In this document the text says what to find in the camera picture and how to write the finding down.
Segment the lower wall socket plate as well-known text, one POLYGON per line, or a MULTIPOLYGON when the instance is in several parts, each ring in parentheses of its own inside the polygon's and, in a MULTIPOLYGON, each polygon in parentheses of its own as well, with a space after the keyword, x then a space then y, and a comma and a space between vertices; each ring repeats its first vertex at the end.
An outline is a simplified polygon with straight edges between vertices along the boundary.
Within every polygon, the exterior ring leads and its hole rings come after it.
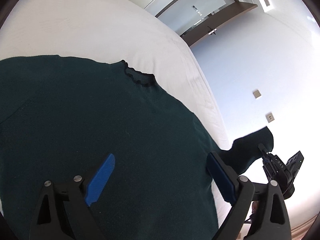
POLYGON ((265 116, 266 116, 266 119, 267 119, 268 123, 271 123, 272 121, 274 121, 274 116, 273 116, 273 114, 271 112, 267 113, 265 116))

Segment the upper wall socket plate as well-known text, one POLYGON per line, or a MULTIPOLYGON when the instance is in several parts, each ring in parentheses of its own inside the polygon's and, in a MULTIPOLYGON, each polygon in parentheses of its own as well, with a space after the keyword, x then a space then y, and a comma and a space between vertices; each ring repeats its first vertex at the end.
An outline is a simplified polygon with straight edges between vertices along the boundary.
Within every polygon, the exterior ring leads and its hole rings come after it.
POLYGON ((255 91, 253 92, 253 95, 254 95, 254 97, 257 99, 257 98, 259 98, 259 97, 261 96, 261 93, 259 92, 259 90, 255 90, 255 91))

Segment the dark wooden door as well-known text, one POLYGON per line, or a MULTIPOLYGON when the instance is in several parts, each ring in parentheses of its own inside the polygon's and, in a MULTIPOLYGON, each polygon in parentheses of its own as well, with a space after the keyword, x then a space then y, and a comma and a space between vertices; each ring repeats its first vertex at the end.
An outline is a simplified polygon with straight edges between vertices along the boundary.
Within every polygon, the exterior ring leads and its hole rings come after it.
POLYGON ((190 31, 186 31, 180 37, 190 47, 203 37, 213 35, 226 23, 231 22, 236 17, 241 16, 255 8, 257 4, 248 2, 234 2, 217 13, 208 15, 208 18, 199 23, 190 31))

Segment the dark green knit sweater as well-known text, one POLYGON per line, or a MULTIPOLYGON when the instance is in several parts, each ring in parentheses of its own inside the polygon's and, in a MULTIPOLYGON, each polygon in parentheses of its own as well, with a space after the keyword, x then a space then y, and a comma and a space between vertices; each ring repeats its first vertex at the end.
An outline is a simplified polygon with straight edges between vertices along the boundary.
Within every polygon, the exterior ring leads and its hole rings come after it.
POLYGON ((206 158, 237 174, 273 149, 268 128, 219 148, 151 74, 60 56, 1 61, 1 201, 28 239, 45 181, 64 183, 108 154, 116 165, 91 213, 108 239, 211 239, 218 229, 206 158))

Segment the white bed sheet mattress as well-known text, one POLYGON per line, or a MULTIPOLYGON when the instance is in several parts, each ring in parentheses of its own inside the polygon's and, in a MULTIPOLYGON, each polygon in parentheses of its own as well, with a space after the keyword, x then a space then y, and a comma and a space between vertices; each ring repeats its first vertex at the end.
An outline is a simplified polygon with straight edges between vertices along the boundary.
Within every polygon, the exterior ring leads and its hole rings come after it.
POLYGON ((60 56, 114 64, 155 77, 222 146, 224 127, 210 86, 186 43, 127 0, 21 0, 1 29, 1 61, 60 56))

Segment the wall socket plate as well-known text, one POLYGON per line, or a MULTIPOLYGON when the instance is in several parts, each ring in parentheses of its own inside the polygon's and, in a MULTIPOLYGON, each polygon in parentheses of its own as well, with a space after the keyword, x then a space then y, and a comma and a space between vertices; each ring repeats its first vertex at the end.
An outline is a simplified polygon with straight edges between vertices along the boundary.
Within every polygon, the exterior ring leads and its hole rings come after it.
POLYGON ((271 123, 272 121, 274 121, 274 116, 273 116, 273 114, 271 112, 267 113, 265 116, 266 116, 266 119, 267 119, 268 123, 271 123))
POLYGON ((257 99, 257 98, 259 98, 259 97, 261 96, 261 93, 259 92, 259 90, 255 90, 255 91, 253 92, 253 95, 254 95, 254 97, 257 99))

